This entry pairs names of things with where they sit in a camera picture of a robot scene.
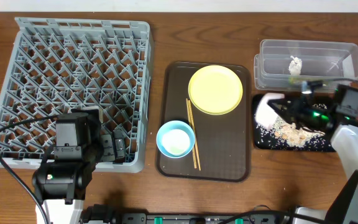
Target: gray dish rack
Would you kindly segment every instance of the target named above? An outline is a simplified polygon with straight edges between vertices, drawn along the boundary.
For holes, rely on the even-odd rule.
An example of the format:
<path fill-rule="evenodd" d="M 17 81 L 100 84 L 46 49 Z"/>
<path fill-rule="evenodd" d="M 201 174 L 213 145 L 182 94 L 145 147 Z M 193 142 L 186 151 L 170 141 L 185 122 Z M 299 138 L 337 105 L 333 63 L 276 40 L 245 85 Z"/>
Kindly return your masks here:
<path fill-rule="evenodd" d="M 96 171 L 144 168 L 154 42 L 136 21 L 15 18 L 20 27 L 0 94 L 0 128 L 24 119 L 103 110 L 101 134 L 121 130 L 126 155 Z M 36 169 L 55 142 L 55 124 L 39 121 L 0 133 L 0 153 L 13 168 Z"/>

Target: yellow plate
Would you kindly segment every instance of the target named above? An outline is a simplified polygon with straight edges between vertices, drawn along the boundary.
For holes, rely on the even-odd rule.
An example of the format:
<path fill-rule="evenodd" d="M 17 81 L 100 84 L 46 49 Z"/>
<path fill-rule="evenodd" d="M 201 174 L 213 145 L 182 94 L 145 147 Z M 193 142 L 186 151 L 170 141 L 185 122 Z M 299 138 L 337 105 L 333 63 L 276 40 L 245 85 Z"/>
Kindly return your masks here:
<path fill-rule="evenodd" d="M 242 84 L 230 69 L 210 65 L 199 69 L 189 82 L 191 102 L 202 112 L 220 115 L 232 111 L 242 98 Z"/>

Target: plastic bin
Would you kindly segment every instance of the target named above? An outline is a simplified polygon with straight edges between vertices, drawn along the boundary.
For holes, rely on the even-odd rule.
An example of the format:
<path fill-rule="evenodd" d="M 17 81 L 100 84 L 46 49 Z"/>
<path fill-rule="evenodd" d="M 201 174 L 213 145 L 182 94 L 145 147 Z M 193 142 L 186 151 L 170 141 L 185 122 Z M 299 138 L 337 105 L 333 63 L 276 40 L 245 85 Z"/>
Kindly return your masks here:
<path fill-rule="evenodd" d="M 299 76 L 290 75 L 291 56 L 302 59 Z M 358 80 L 358 46 L 350 43 L 307 40 L 263 40 L 254 60 L 255 87 L 259 90 L 299 90 L 300 80 L 330 78 Z M 333 91 L 338 82 L 319 91 Z"/>
<path fill-rule="evenodd" d="M 96 171 L 141 171 L 154 49 L 149 24 L 15 20 L 20 31 L 0 94 L 0 127 L 96 105 L 103 110 L 101 134 L 121 130 L 126 147 L 124 161 L 100 162 Z M 47 121 L 8 129 L 0 133 L 0 154 L 12 168 L 36 169 L 55 133 Z"/>

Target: clear plastic container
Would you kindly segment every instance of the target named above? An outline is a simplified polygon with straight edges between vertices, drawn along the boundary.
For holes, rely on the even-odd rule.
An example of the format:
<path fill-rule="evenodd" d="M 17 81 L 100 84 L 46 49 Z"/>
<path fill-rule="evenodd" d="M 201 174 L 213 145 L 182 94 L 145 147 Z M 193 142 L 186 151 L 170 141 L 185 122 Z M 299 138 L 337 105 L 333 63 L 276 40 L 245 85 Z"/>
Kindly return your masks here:
<path fill-rule="evenodd" d="M 290 75 L 291 56 L 302 59 L 299 76 Z M 263 40 L 254 60 L 255 87 L 260 90 L 299 90 L 302 80 L 358 80 L 358 46 L 308 40 Z M 338 82 L 320 91 L 332 91 Z"/>

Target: chopstick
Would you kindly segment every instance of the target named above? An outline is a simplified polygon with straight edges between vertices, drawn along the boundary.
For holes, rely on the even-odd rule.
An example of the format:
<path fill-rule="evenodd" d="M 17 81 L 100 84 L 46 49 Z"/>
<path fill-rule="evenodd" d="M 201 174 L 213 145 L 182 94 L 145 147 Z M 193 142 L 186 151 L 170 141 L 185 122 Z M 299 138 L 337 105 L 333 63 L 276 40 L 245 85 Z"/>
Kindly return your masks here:
<path fill-rule="evenodd" d="M 193 119 L 193 111 L 191 110 L 191 101 L 186 99 L 188 102 L 188 108 L 189 108 L 189 114 L 190 114 L 190 119 L 191 119 L 191 127 L 193 128 L 194 131 L 194 137 L 195 137 L 195 148 L 196 148 L 196 156 L 197 156 L 197 162 L 198 162 L 198 170 L 201 171 L 201 164 L 200 164 L 200 155 L 198 154 L 198 145 L 197 145 L 197 137 L 196 137 L 196 125 L 194 124 L 194 119 Z"/>
<path fill-rule="evenodd" d="M 191 125 L 191 118 L 190 118 L 190 110 L 189 110 L 189 101 L 188 101 L 188 99 L 186 99 L 186 109 L 187 109 L 187 119 L 189 120 L 190 127 L 193 128 L 193 126 Z M 196 152 L 194 150 L 194 146 L 192 148 L 192 151 L 193 151 L 194 169 L 197 169 Z"/>

